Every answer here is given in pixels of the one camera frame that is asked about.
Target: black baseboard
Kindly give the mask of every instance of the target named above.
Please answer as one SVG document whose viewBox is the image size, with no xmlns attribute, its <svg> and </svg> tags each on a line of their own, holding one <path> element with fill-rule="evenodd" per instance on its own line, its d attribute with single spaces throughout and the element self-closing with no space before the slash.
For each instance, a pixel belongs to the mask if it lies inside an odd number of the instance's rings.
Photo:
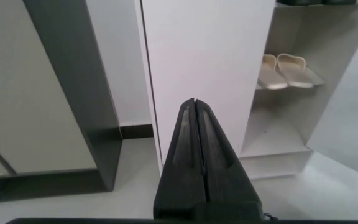
<svg viewBox="0 0 358 224">
<path fill-rule="evenodd" d="M 108 191 L 97 169 L 0 178 L 0 202 Z"/>
<path fill-rule="evenodd" d="M 122 126 L 119 127 L 119 129 L 121 130 L 123 139 L 154 137 L 153 126 L 151 124 Z"/>
</svg>

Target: black object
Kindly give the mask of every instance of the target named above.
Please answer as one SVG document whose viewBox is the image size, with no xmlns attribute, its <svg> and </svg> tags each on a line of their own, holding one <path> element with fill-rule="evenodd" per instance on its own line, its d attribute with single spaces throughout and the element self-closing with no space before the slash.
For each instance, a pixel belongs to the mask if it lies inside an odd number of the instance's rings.
<svg viewBox="0 0 358 224">
<path fill-rule="evenodd" d="M 323 0 L 323 4 L 329 5 L 346 5 L 346 4 L 355 4 L 356 0 Z"/>
<path fill-rule="evenodd" d="M 262 203 L 211 108 L 182 104 L 154 201 L 155 219 L 262 220 Z"/>
<path fill-rule="evenodd" d="M 121 126 L 119 129 L 121 130 L 122 139 L 154 137 L 153 126 L 151 124 Z"/>
<path fill-rule="evenodd" d="M 321 0 L 277 0 L 277 2 L 289 6 L 310 6 L 322 3 Z"/>
</svg>

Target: slipper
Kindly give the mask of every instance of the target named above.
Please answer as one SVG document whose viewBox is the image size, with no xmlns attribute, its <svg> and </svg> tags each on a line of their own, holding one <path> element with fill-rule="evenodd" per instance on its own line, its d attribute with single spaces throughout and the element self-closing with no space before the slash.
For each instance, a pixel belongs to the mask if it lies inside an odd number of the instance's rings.
<svg viewBox="0 0 358 224">
<path fill-rule="evenodd" d="M 299 88 L 312 88 L 313 81 L 305 72 L 306 61 L 302 57 L 279 54 L 278 71 L 287 79 L 288 85 Z"/>
<path fill-rule="evenodd" d="M 264 54 L 260 68 L 258 84 L 262 88 L 277 90 L 286 88 L 287 81 L 276 72 L 277 59 L 274 55 Z"/>
</svg>

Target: shelf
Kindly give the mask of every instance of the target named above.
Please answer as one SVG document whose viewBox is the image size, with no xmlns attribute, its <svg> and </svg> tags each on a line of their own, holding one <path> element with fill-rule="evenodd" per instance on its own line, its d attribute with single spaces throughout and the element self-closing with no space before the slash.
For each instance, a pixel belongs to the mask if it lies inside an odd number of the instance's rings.
<svg viewBox="0 0 358 224">
<path fill-rule="evenodd" d="M 285 119 L 263 107 L 252 109 L 239 158 L 306 151 L 299 132 Z"/>
<path fill-rule="evenodd" d="M 296 175 L 304 169 L 312 151 L 240 159 L 249 179 Z"/>
<path fill-rule="evenodd" d="M 308 67 L 306 67 L 305 73 L 313 81 L 314 85 L 324 85 L 326 83 L 326 81 L 320 75 L 318 75 L 316 72 L 312 71 L 312 69 L 310 69 Z M 260 86 L 257 83 L 256 90 L 263 90 L 263 89 L 265 89 L 265 88 Z"/>
<path fill-rule="evenodd" d="M 310 6 L 289 6 L 286 4 L 278 3 L 276 2 L 276 8 L 291 8 L 291 7 L 321 7 L 321 6 L 334 6 L 334 5 L 324 5 L 324 4 L 316 4 L 316 5 L 310 5 Z"/>
</svg>

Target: white tile floor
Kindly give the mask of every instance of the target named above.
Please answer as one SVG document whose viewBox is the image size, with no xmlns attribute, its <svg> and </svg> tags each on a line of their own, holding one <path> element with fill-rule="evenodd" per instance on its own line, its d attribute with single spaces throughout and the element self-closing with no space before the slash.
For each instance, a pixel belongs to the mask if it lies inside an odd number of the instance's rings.
<svg viewBox="0 0 358 224">
<path fill-rule="evenodd" d="M 0 224 L 18 217 L 152 218 L 158 181 L 154 140 L 125 140 L 113 192 L 0 203 Z M 252 183 L 264 211 L 280 219 L 358 220 L 358 173 L 321 154 L 296 177 Z"/>
<path fill-rule="evenodd" d="M 113 192 L 0 203 L 0 224 L 19 217 L 153 218 L 159 180 L 154 139 L 124 140 Z"/>
</svg>

